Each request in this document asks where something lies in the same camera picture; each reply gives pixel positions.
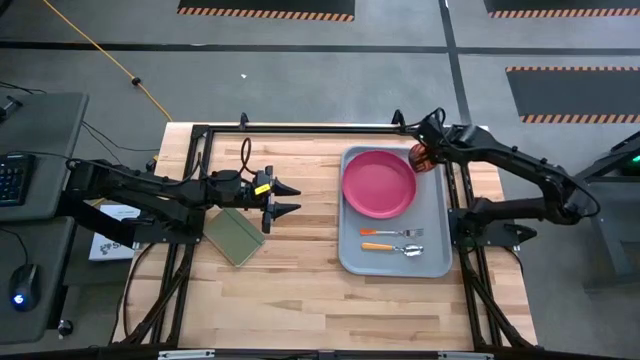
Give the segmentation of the green notebook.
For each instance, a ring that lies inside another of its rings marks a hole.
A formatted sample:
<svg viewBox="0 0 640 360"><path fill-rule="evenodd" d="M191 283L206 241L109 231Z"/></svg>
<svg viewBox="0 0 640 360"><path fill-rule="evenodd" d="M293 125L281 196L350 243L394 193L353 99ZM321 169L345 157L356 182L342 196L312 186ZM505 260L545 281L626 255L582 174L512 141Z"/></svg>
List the green notebook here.
<svg viewBox="0 0 640 360"><path fill-rule="evenodd" d="M224 209L208 220L203 234L235 267L243 266L264 244L265 236L236 209Z"/></svg>

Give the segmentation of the black keyboard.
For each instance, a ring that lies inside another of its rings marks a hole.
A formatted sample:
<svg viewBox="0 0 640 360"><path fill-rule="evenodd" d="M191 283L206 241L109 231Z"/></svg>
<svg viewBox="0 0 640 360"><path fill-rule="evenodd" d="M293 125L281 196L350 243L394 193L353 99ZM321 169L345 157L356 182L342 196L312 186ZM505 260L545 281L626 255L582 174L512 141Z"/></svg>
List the black keyboard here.
<svg viewBox="0 0 640 360"><path fill-rule="evenodd" d="M25 203L35 163L32 154L0 155L0 207Z"/></svg>

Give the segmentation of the grey side desk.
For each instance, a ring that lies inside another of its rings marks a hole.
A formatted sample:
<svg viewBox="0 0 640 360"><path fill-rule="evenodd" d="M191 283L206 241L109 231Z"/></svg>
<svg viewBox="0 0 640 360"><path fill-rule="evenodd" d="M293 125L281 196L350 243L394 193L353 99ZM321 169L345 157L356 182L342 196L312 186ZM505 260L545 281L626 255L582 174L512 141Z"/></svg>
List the grey side desk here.
<svg viewBox="0 0 640 360"><path fill-rule="evenodd" d="M75 223L55 215L67 179L65 161L74 151L88 105L82 93L18 95L17 109L0 123L0 155L36 156L26 201L0 207L0 346L39 341L49 327L68 260ZM39 266L41 298L18 312L9 299L16 268Z"/></svg>

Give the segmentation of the black hazard-striped floor mat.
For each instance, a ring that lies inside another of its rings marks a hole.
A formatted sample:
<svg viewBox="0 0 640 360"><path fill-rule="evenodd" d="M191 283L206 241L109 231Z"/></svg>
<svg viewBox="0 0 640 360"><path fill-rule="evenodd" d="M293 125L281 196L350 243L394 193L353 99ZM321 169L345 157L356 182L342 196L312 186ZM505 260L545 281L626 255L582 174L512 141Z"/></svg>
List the black hazard-striped floor mat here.
<svg viewBox="0 0 640 360"><path fill-rule="evenodd" d="M355 0L179 0L177 13L192 16L352 22Z"/></svg>
<svg viewBox="0 0 640 360"><path fill-rule="evenodd" d="M528 124L640 124L640 67L513 66L505 69Z"/></svg>
<svg viewBox="0 0 640 360"><path fill-rule="evenodd" d="M640 0L483 0L490 18L640 16Z"/></svg>

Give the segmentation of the black computer mouse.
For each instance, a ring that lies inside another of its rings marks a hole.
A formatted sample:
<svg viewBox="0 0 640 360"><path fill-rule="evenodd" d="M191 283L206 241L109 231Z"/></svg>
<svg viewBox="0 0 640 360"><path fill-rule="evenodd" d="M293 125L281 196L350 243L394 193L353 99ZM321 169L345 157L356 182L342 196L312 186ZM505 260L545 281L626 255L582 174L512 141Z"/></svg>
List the black computer mouse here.
<svg viewBox="0 0 640 360"><path fill-rule="evenodd" d="M29 312L41 298L39 266L27 263L19 266L9 280L9 299L18 312Z"/></svg>

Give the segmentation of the fork with orange handle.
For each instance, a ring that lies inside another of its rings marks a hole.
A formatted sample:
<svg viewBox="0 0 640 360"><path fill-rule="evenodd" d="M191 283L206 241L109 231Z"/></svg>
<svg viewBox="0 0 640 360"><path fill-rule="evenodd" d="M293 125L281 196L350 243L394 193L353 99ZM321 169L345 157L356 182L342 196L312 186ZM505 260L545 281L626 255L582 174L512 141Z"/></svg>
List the fork with orange handle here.
<svg viewBox="0 0 640 360"><path fill-rule="evenodd" d="M406 230L378 230L361 228L359 230L361 236L401 236L405 238L417 238L424 234L422 228L406 229Z"/></svg>

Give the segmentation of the spoon with orange handle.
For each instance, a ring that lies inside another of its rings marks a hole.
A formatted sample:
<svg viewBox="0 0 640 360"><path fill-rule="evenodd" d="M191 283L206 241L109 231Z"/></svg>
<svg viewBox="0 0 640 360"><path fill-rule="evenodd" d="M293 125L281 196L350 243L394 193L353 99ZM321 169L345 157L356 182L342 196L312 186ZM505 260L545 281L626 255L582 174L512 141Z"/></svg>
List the spoon with orange handle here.
<svg viewBox="0 0 640 360"><path fill-rule="evenodd" d="M407 257L420 256L424 252L424 247L416 244L407 244L399 247L390 244L365 242L361 244L361 249L367 251L399 252Z"/></svg>

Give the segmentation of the pink plastic plate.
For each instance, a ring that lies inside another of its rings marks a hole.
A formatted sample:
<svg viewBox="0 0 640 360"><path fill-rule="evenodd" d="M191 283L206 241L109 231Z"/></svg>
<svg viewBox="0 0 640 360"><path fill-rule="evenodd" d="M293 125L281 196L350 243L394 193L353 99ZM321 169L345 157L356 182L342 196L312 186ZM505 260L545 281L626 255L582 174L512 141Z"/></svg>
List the pink plastic plate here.
<svg viewBox="0 0 640 360"><path fill-rule="evenodd" d="M356 155L345 167L342 192L361 215L391 219L402 215L417 194L417 180L408 163L383 150Z"/></svg>

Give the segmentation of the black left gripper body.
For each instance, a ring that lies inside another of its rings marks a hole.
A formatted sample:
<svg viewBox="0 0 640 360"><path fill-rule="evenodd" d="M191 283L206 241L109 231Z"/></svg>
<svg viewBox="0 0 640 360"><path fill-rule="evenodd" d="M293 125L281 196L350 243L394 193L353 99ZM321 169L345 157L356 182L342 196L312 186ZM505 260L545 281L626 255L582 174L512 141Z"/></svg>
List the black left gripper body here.
<svg viewBox="0 0 640 360"><path fill-rule="evenodd" d="M255 172L254 176L257 173L266 173L272 176L272 180L274 180L274 170L272 166L266 166L263 170L258 170ZM268 196L255 197L252 194L252 181L251 180L243 180L243 185L246 194L248 195L249 204L246 206L247 209L258 209L262 212L261 218L261 231L264 234L269 234L271 232L271 225L273 222L272 218L272 189Z"/></svg>

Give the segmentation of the silver aluminium bracket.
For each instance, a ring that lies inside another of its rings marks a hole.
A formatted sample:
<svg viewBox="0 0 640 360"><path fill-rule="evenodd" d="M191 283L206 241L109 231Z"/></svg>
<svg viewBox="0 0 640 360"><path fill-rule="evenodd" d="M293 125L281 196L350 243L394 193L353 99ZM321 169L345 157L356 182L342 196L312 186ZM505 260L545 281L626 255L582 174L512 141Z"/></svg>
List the silver aluminium bracket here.
<svg viewBox="0 0 640 360"><path fill-rule="evenodd" d="M438 360L494 360L494 355L479 352L441 351Z"/></svg>
<svg viewBox="0 0 640 360"><path fill-rule="evenodd" d="M157 360L214 360L214 349L180 349L160 351Z"/></svg>

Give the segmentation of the grey equipment stand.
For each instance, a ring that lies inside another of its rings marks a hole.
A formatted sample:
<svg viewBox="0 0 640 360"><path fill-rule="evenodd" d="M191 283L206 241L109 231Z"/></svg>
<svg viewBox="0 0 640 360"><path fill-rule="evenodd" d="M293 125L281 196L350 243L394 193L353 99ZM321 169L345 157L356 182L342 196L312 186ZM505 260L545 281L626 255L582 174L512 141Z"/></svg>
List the grey equipment stand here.
<svg viewBox="0 0 640 360"><path fill-rule="evenodd" d="M613 269L610 277L585 283L584 290L596 293L640 287L640 255L625 250L628 245L640 246L640 131L613 146L577 177L600 203L601 210L591 224Z"/></svg>

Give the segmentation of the white printed box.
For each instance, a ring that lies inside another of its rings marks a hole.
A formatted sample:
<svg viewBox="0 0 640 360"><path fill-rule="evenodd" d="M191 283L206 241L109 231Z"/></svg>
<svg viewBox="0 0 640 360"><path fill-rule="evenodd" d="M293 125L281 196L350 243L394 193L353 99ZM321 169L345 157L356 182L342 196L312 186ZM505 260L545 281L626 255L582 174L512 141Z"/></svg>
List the white printed box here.
<svg viewBox="0 0 640 360"><path fill-rule="evenodd" d="M140 214L139 209L128 205L101 205L100 211L116 220L135 218ZM133 258L137 249L137 244L134 244L133 248L130 248L107 239L102 234L95 233L88 260L93 262L130 260Z"/></svg>

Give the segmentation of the grey plastic tray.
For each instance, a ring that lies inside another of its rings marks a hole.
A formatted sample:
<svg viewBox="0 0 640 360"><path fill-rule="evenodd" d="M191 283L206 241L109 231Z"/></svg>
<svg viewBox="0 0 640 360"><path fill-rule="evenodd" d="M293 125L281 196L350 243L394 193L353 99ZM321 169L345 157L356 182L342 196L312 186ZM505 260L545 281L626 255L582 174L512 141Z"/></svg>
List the grey plastic tray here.
<svg viewBox="0 0 640 360"><path fill-rule="evenodd" d="M339 183L338 256L341 265L357 275L437 278L449 272L452 266L447 190L443 168L427 173L415 173L417 194L408 210L391 219L374 219L358 213L342 192L342 175L346 165L358 154L371 150L383 150L408 161L407 146L353 146L341 157ZM424 234L417 238L401 236L361 236L361 228L378 230L406 230L422 228ZM420 256L407 257L399 252L367 251L361 249L365 242L405 246L416 244L424 247Z"/></svg>

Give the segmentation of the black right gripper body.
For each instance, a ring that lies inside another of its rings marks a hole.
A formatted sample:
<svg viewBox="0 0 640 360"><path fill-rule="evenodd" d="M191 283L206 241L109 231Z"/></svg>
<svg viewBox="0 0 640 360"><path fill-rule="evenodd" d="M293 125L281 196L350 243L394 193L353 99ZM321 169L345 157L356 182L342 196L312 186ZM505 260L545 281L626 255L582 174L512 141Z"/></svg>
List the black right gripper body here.
<svg viewBox="0 0 640 360"><path fill-rule="evenodd" d="M441 151L450 147L447 132L444 129L446 112L434 110L426 115L413 131L413 138L427 150Z"/></svg>

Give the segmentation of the translucent reddish-brown cup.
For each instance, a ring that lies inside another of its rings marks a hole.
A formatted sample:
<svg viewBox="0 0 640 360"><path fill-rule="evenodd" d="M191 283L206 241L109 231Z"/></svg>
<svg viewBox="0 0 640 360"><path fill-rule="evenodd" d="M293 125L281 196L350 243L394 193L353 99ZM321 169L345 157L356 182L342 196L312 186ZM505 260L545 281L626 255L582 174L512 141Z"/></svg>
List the translucent reddish-brown cup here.
<svg viewBox="0 0 640 360"><path fill-rule="evenodd" d="M430 163L430 156L425 157L422 154L422 146L424 144L418 143L411 147L408 154L408 161L415 173L427 173L435 169Z"/></svg>

